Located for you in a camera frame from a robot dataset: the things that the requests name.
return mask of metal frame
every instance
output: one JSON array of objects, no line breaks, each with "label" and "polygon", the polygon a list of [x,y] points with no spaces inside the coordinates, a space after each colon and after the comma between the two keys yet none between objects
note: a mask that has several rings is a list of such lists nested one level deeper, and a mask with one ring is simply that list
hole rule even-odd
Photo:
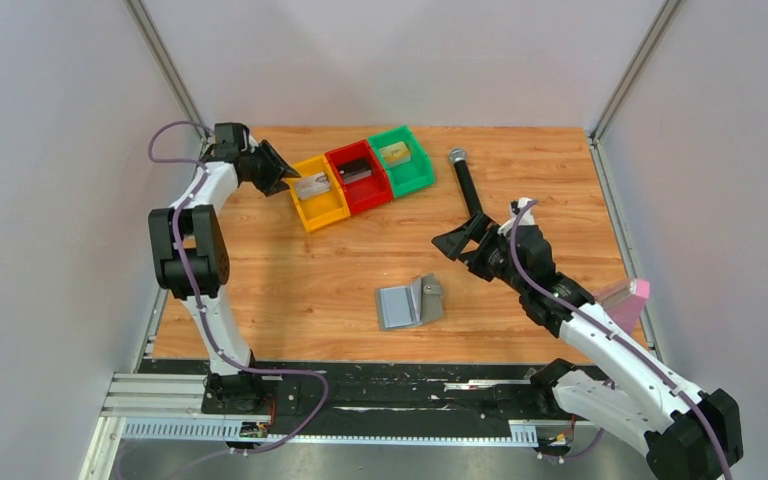
[{"label": "metal frame", "polygon": [[[163,72],[176,101],[185,117],[203,123],[202,117],[178,74],[169,53],[151,20],[142,0],[123,0],[131,13],[134,23],[143,35],[149,50]],[[630,276],[639,274],[639,261],[634,248],[629,242],[628,228],[623,221],[621,207],[614,197],[613,177],[605,163],[601,140],[611,126],[618,110],[622,106],[635,80],[652,55],[658,41],[669,27],[683,0],[665,0],[652,23],[645,39],[630,62],[622,80],[614,90],[599,121],[589,135],[590,151],[599,178],[608,214],[611,218],[623,264]],[[203,146],[207,145],[205,133],[196,129]],[[144,341],[136,356],[137,366],[145,358],[150,358],[160,317],[166,303],[167,294],[159,287],[155,290],[155,299],[147,319]],[[643,329],[650,349],[656,348],[652,328],[651,314],[645,309],[642,314]],[[98,424],[81,469],[80,479],[107,479],[116,459],[119,443],[126,438],[169,438],[224,440],[233,436],[233,428],[242,420],[263,420],[258,416],[216,416],[204,415],[200,411],[203,378],[198,375],[153,375],[153,374],[116,374],[111,381],[110,391],[100,413]],[[401,445],[493,445],[527,446],[536,439],[536,428],[557,428],[559,422],[522,421],[513,422],[510,439],[405,439],[405,438],[338,438],[301,435],[294,441],[302,443],[375,443]]]}]

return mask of gray floor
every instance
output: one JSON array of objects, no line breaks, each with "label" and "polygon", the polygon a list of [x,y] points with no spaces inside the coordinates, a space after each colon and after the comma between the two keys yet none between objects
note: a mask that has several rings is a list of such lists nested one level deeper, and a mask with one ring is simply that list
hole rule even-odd
[{"label": "gray floor", "polygon": [[[576,432],[578,448],[595,430]],[[206,454],[227,450],[201,441],[129,440],[120,447],[121,477],[114,480],[166,480]],[[288,444],[245,458],[222,456],[174,476],[187,479],[258,480],[485,480],[485,479],[654,479],[646,461],[616,438],[582,460],[554,465],[530,449],[479,447],[401,447]]]}]

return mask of item in bin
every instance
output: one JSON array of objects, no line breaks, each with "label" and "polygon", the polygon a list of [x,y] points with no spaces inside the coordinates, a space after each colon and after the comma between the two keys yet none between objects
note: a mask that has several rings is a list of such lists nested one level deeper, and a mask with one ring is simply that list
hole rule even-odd
[{"label": "item in bin", "polygon": [[390,167],[401,165],[410,161],[410,150],[405,142],[396,142],[378,150],[381,158]]},{"label": "item in bin", "polygon": [[339,167],[340,177],[343,179],[343,183],[348,185],[352,182],[357,182],[362,178],[366,178],[372,175],[372,167],[365,158],[358,158],[350,162],[346,162]]},{"label": "item in bin", "polygon": [[328,181],[325,172],[319,172],[309,177],[299,179],[293,184],[293,189],[296,191],[299,200],[307,200],[330,191],[331,182]]}]

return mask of wooden table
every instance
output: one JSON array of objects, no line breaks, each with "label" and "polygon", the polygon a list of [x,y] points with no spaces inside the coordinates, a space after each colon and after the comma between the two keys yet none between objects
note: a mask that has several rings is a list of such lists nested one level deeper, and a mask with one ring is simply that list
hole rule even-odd
[{"label": "wooden table", "polygon": [[[258,128],[295,163],[386,127]],[[251,185],[219,215],[231,256],[228,283],[240,332],[259,359],[545,363],[587,358],[521,310],[501,281],[487,283],[443,257],[431,238],[467,219],[452,147],[467,150],[485,211],[499,222],[511,200],[540,200],[535,218],[559,270],[591,291],[625,277],[585,134],[578,128],[412,129],[434,162],[437,183],[359,216],[305,233],[290,195],[264,198]],[[446,315],[381,332],[374,291],[435,273]],[[635,332],[643,340],[640,328]],[[169,297],[156,357],[206,358],[192,318]]]}]

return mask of wooden tabletop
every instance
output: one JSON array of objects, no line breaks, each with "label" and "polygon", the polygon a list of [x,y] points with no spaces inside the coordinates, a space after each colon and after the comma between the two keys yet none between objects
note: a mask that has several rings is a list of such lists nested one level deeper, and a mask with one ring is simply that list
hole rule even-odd
[{"label": "wooden tabletop", "polygon": [[[295,163],[386,127],[256,128]],[[251,185],[219,215],[231,256],[228,291],[240,332],[259,359],[546,363],[587,358],[525,316],[501,281],[485,282],[447,260],[431,238],[467,219],[452,147],[469,153],[485,212],[508,218],[511,200],[540,200],[537,223],[558,269],[594,291],[625,277],[585,134],[578,128],[416,127],[437,183],[392,203],[305,233],[289,194],[264,198]],[[434,273],[445,316],[381,332],[375,289]],[[643,340],[638,327],[638,341]],[[156,357],[206,358],[193,319],[171,296]]]}]

